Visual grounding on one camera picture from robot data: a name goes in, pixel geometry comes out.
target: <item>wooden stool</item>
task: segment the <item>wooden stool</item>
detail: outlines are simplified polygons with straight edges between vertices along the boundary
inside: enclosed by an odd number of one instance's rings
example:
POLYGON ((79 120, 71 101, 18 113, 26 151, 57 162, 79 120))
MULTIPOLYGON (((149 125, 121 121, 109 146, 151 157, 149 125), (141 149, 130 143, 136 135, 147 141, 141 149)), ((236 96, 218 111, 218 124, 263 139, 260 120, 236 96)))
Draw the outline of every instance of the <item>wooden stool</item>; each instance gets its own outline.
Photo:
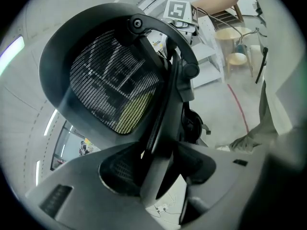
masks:
POLYGON ((247 63, 248 58, 246 57, 246 55, 241 53, 232 53, 226 57, 226 61, 227 61, 227 77, 229 78, 230 65, 233 66, 244 65, 245 63, 247 63))
MULTIPOLYGON (((246 28, 246 27, 236 27, 236 29, 243 35, 251 32, 251 30, 246 28)), ((215 39, 217 39, 217 40, 232 40, 232 45, 233 45, 234 48, 235 48, 235 41, 238 40, 240 37, 241 37, 241 35, 235 29, 233 29, 232 27, 227 27, 227 28, 221 29, 221 30, 219 30, 215 33, 215 39)), ((230 59, 233 60, 234 63, 239 63, 243 58, 245 58, 247 60, 247 63, 248 63, 250 74, 253 77, 253 66, 252 66, 252 64, 249 60, 248 52, 247 52, 247 50, 244 46, 243 46, 243 51, 244 51, 245 55, 240 54, 240 53, 233 53, 233 54, 230 54, 226 57, 227 68, 228 68, 228 76, 229 76, 230 70, 229 70, 229 63, 227 61, 227 58, 229 57, 230 59), (237 55, 239 59, 235 60, 233 58, 236 58, 236 56, 231 56, 231 55, 237 55)), ((232 64, 232 63, 231 64, 238 66, 238 65, 243 65, 245 63, 246 63, 246 61, 242 64, 232 64)))

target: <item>concrete floor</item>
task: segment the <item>concrete floor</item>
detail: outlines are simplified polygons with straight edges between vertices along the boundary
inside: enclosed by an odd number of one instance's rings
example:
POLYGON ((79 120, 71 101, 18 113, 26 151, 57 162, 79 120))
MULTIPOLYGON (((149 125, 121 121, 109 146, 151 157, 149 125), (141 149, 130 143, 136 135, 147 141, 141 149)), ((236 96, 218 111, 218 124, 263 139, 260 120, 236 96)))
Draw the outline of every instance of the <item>concrete floor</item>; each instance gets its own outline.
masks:
POLYGON ((242 107, 248 129, 259 123, 262 78, 255 84, 256 77, 256 73, 251 77, 247 66, 232 67, 230 77, 225 76, 225 83, 217 80, 194 90, 195 100, 190 102, 190 107, 211 130, 211 135, 203 132, 201 136, 209 147, 228 145, 247 133, 242 113, 227 84, 242 107))

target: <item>person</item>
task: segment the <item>person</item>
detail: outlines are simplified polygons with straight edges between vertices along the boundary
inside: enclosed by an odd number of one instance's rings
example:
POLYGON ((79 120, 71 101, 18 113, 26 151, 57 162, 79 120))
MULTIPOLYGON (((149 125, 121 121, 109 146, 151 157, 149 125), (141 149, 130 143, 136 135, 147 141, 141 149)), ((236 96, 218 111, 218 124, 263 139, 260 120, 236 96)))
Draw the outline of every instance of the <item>person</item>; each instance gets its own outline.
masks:
POLYGON ((84 141, 81 141, 81 148, 79 148, 79 156, 90 153, 87 149, 87 145, 84 141))
MULTIPOLYGON (((238 0, 197 0, 193 5, 208 14, 235 5, 238 0)), ((252 152, 278 135, 301 127, 307 120, 307 71, 304 38, 279 0, 257 0, 268 32, 269 57, 260 96, 260 123, 229 145, 232 151, 252 152)))

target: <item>gray surface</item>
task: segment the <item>gray surface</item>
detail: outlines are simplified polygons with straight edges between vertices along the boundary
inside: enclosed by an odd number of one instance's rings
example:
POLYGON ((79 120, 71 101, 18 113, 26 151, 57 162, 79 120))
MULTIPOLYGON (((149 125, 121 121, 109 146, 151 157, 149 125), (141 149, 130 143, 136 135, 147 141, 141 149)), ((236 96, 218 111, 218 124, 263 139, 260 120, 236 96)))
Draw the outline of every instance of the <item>gray surface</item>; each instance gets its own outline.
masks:
POLYGON ((231 189, 223 196, 223 198, 219 200, 212 209, 192 223, 184 226, 183 229, 237 229, 243 209, 259 180, 264 155, 264 151, 258 149, 252 155, 246 169, 242 171, 237 183, 233 184, 231 189))
POLYGON ((246 135, 242 114, 227 84, 241 104, 249 130, 259 124, 262 82, 255 84, 256 77, 251 78, 247 67, 234 68, 226 83, 215 81, 194 90, 195 100, 190 106, 211 130, 211 135, 202 132, 201 136, 209 147, 228 145, 246 135))
POLYGON ((204 184, 188 185, 188 197, 199 198, 206 208, 215 205, 237 183, 242 173, 250 166, 251 155, 249 154, 220 151, 188 143, 183 143, 183 145, 209 156, 216 164, 216 170, 204 184), (233 163, 236 159, 247 161, 247 166, 233 163))
POLYGON ((293 127, 301 127, 307 121, 306 60, 306 57, 302 58, 290 77, 276 92, 293 127))
POLYGON ((128 145, 88 154, 74 159, 31 191, 27 198, 32 210, 40 205, 58 184, 71 186, 73 190, 57 213, 55 220, 72 229, 159 230, 160 225, 146 212, 139 198, 118 195, 107 189, 98 174, 101 162, 128 145))

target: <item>round stool seat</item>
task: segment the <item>round stool seat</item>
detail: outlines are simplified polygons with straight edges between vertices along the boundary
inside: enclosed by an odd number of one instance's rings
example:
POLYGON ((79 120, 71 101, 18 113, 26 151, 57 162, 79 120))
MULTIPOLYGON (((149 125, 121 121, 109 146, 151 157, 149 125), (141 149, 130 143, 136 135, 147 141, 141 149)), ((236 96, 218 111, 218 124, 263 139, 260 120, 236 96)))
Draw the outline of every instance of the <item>round stool seat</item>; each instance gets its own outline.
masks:
POLYGON ((241 53, 232 53, 227 56, 226 60, 228 64, 239 66, 245 64, 248 61, 248 58, 246 55, 241 53))

